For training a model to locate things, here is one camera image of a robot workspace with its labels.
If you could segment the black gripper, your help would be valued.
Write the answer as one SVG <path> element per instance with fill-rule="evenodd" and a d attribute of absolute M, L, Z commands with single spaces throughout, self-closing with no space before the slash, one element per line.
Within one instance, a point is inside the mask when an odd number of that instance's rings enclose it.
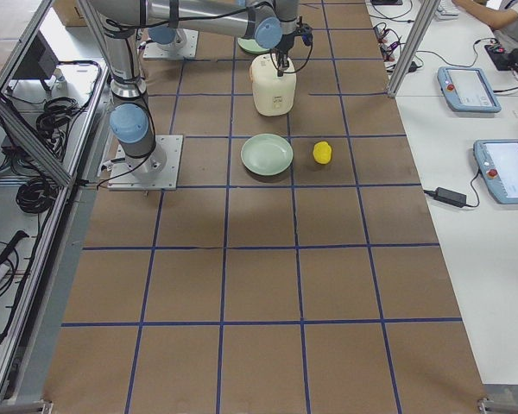
<path fill-rule="evenodd" d="M 289 21 L 281 21 L 282 37 L 275 47 L 275 64 L 277 76 L 281 78 L 285 70 L 285 58 L 289 55 L 289 51 L 294 47 L 295 37 L 298 34 L 297 19 Z"/>

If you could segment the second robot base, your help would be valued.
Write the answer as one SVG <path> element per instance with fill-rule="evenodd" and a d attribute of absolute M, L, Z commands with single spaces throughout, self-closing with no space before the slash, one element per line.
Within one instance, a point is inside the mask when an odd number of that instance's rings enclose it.
<path fill-rule="evenodd" d="M 157 47 L 169 54 L 178 53 L 186 44 L 186 33 L 181 28 L 156 26 L 148 30 L 149 38 Z"/>

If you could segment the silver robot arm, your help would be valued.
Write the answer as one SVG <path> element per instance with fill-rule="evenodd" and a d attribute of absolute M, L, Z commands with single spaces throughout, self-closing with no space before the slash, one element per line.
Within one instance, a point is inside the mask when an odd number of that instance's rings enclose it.
<path fill-rule="evenodd" d="M 154 111 L 151 126 L 189 135 L 180 182 L 220 185 L 230 171 L 229 125 L 252 117 L 270 132 L 295 106 L 289 54 L 308 29 L 295 1 L 93 1 L 117 104 Z"/>

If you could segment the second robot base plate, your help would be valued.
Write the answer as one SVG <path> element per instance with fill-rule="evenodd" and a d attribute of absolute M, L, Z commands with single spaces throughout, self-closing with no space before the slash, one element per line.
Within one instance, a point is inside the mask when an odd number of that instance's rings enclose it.
<path fill-rule="evenodd" d="M 171 34 L 155 31 L 149 34 L 144 48 L 145 60 L 193 60 L 197 52 L 199 34 L 195 30 L 177 29 Z"/>

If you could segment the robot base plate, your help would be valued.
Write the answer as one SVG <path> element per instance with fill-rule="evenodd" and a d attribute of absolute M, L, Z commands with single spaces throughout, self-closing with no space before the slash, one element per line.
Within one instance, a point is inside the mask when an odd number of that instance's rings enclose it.
<path fill-rule="evenodd" d="M 124 158 L 113 165 L 112 179 L 106 182 L 112 191 L 173 191 L 177 188 L 180 157 L 183 146 L 182 135 L 157 135 L 155 151 L 134 172 L 131 170 L 140 161 L 126 158 L 123 148 L 117 145 L 116 157 Z"/>

